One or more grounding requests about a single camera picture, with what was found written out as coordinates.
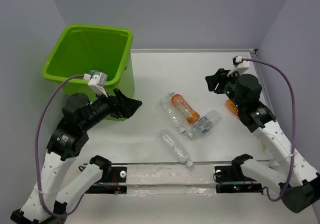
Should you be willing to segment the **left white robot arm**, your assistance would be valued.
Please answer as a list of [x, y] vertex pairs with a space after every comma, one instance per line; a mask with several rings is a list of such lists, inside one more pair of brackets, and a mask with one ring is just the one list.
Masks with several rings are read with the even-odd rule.
[[22, 208], [12, 212], [15, 223], [64, 223], [77, 207], [84, 193], [96, 182], [109, 179], [112, 164], [94, 156], [89, 167], [65, 188], [65, 176], [88, 141], [88, 131], [108, 116], [129, 119], [143, 104], [126, 97], [119, 89], [114, 94], [97, 95], [90, 102], [84, 93], [67, 98], [63, 118], [53, 132], [42, 168], [37, 168], [37, 181]]

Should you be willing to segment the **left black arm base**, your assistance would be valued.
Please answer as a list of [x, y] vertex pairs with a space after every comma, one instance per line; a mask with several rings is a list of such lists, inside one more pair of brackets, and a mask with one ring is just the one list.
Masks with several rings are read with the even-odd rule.
[[86, 194], [126, 194], [127, 167], [112, 166], [111, 170], [104, 171], [102, 178], [93, 184]]

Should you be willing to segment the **clear bottle blue label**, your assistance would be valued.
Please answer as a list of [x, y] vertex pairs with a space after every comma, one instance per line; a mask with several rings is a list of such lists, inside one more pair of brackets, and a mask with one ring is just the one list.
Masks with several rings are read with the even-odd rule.
[[217, 110], [211, 110], [191, 126], [187, 134], [188, 137], [190, 139], [197, 139], [204, 136], [217, 126], [221, 119], [222, 116]]

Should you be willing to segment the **blue cap water bottle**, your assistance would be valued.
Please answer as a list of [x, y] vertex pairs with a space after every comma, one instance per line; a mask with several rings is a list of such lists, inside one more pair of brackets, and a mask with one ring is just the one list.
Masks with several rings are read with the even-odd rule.
[[99, 72], [99, 70], [97, 69], [91, 69], [88, 71], [88, 74], [90, 74], [91, 76], [95, 75], [97, 72]]

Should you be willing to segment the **clear bottle front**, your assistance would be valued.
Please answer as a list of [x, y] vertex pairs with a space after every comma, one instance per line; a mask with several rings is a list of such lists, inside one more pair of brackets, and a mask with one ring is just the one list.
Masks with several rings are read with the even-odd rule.
[[160, 132], [160, 137], [161, 141], [177, 161], [184, 164], [187, 168], [191, 168], [194, 165], [189, 152], [168, 129], [163, 129]]

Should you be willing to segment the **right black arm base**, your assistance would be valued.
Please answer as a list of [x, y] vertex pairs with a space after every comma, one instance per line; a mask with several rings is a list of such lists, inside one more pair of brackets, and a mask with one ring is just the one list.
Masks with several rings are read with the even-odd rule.
[[241, 170], [231, 165], [214, 167], [213, 180], [216, 182], [217, 193], [263, 193], [260, 183], [252, 178], [245, 177]]

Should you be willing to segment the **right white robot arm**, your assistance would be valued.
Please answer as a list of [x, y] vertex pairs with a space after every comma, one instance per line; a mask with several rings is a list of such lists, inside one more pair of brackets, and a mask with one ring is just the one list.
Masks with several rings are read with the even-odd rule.
[[281, 171], [271, 169], [248, 154], [232, 160], [230, 174], [236, 180], [252, 178], [281, 196], [283, 204], [299, 213], [319, 201], [319, 171], [292, 147], [272, 111], [260, 101], [262, 86], [251, 74], [218, 69], [206, 76], [208, 90], [226, 94], [238, 109], [240, 122], [264, 144]]

